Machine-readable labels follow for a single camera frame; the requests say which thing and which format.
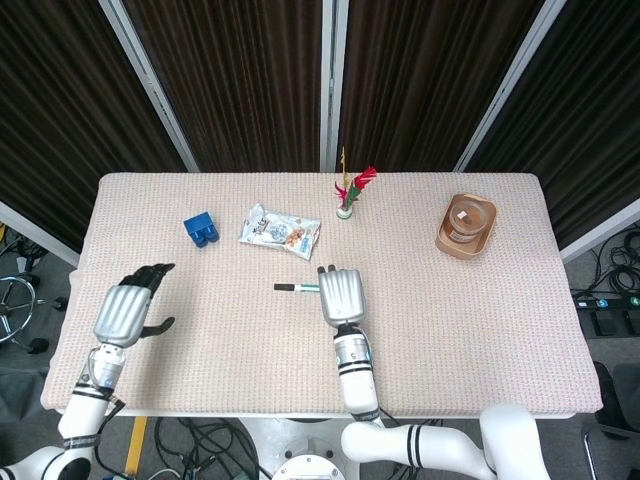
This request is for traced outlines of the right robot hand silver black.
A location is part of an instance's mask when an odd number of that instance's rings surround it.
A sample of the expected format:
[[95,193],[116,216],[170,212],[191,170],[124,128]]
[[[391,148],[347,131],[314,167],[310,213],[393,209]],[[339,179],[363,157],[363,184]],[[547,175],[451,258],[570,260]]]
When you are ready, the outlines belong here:
[[334,328],[361,324],[366,301],[360,272],[331,264],[320,266],[317,274],[324,320]]

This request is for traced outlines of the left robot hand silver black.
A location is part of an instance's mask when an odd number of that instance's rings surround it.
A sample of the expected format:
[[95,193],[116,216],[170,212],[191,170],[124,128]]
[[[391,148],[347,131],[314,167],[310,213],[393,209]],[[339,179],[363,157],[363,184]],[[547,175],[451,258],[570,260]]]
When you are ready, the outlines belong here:
[[168,331],[174,325],[174,317],[152,326],[146,326],[145,320],[163,278],[174,267],[174,263],[142,266],[111,287],[94,324],[97,340],[126,349],[142,338]]

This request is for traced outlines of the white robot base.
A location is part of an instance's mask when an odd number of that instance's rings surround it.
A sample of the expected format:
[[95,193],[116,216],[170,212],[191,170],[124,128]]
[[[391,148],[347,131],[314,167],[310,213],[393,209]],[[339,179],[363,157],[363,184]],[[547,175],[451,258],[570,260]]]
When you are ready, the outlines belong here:
[[243,418],[257,452],[260,480],[361,480],[360,464],[341,447],[353,421],[333,419]]

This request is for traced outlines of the red feather shuttlecock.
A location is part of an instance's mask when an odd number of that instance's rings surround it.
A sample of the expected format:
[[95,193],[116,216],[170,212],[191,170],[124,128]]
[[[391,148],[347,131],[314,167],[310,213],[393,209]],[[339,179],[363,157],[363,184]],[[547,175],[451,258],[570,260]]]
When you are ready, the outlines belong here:
[[359,200],[361,193],[376,177],[377,170],[369,166],[363,172],[351,178],[347,171],[347,160],[345,148],[342,148],[340,155],[340,165],[342,168],[341,183],[334,184],[336,195],[340,199],[337,206],[336,215],[340,219],[348,219],[353,212],[353,205]]

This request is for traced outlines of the white snack bag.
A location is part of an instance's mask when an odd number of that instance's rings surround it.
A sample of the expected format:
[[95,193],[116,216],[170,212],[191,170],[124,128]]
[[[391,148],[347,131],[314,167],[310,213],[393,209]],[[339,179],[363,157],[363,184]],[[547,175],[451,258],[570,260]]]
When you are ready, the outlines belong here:
[[239,241],[282,250],[309,260],[320,229],[321,221],[318,219],[270,211],[256,203],[244,220]]

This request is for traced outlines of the chrome stool base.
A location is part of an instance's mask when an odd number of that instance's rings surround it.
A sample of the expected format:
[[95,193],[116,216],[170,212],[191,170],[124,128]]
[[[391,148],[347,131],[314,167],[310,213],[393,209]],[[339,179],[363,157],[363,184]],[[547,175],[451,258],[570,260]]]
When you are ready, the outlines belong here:
[[40,279],[32,275],[0,276],[0,346],[14,344],[30,355],[45,353],[49,341],[34,337],[28,343],[21,340],[31,324],[36,308],[48,306],[58,312],[65,312],[66,297],[42,299],[37,296],[36,287]]

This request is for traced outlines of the pink knitted tablecloth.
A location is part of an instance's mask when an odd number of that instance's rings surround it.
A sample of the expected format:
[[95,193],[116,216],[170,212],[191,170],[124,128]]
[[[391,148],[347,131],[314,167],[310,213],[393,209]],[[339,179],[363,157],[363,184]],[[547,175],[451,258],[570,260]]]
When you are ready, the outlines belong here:
[[[319,296],[273,288],[313,283],[333,264],[361,274],[378,398],[393,415],[475,417],[500,403],[537,416],[600,408],[535,176],[382,174],[347,220],[336,215],[334,182],[319,173],[104,176],[42,404],[67,404],[109,288],[143,265],[174,263],[147,316],[174,325],[126,352],[116,392],[130,411],[340,415],[334,332]],[[451,198],[464,193],[497,209],[484,251],[469,260],[435,245]],[[309,260],[239,241],[256,203],[321,221]],[[203,212],[219,241],[198,248],[183,221]]]

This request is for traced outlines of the blue toy block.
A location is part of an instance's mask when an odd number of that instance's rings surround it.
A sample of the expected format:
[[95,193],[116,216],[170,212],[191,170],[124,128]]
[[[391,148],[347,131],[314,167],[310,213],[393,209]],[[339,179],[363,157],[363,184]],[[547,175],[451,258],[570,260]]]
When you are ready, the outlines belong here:
[[183,224],[188,236],[198,248],[219,241],[219,233],[208,212],[188,218],[183,221]]

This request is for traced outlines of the tan wooden tray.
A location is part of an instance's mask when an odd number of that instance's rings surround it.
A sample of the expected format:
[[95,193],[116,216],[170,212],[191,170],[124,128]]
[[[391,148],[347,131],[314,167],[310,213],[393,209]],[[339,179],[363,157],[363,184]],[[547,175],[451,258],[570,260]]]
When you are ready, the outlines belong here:
[[[488,223],[485,230],[469,243],[457,243],[448,237],[451,232],[451,226],[448,220],[448,214],[451,206],[460,200],[473,200],[481,204],[487,211]],[[480,255],[491,237],[495,221],[497,217],[496,206],[488,199],[472,195],[469,193],[454,195],[447,206],[440,226],[438,227],[435,245],[439,250],[459,259],[473,259]]]

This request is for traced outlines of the clear glass jar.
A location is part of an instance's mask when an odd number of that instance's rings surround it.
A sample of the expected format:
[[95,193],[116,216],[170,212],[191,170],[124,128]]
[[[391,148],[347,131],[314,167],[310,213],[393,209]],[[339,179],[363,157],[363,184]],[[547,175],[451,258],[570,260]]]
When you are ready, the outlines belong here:
[[476,201],[456,201],[450,208],[448,237],[457,243],[469,243],[481,234],[488,223],[486,209]]

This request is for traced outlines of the dark curtain panel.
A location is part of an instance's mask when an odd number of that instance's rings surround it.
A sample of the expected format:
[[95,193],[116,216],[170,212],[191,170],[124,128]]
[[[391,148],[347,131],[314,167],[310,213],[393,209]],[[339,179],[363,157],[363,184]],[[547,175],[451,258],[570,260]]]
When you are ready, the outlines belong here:
[[0,0],[0,202],[81,251],[103,176],[184,170],[97,0]]
[[640,198],[640,0],[566,0],[467,165],[531,173],[565,248]]
[[124,0],[199,169],[315,172],[322,0]]
[[545,0],[349,0],[337,156],[450,172]]

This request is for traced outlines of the black power strip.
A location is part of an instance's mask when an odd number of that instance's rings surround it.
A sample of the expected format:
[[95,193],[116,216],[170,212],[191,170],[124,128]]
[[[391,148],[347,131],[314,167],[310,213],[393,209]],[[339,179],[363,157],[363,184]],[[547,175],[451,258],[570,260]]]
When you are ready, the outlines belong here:
[[638,296],[620,298],[584,297],[576,298],[574,304],[577,309],[640,311],[640,297]]

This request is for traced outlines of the grey metal partition post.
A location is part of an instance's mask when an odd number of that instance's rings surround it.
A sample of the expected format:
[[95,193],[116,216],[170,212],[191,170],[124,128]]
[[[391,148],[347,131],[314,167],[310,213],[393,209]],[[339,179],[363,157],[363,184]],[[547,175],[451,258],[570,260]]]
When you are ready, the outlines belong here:
[[560,251],[562,262],[567,264],[573,261],[592,247],[603,243],[637,221],[640,221],[640,198],[563,248]]
[[319,170],[337,165],[349,0],[322,0]]
[[453,172],[466,170],[566,3],[567,0],[544,0]]
[[78,267],[80,254],[77,251],[2,201],[0,201],[0,222],[28,237],[69,265]]
[[200,173],[189,142],[123,0],[97,0],[185,169]]

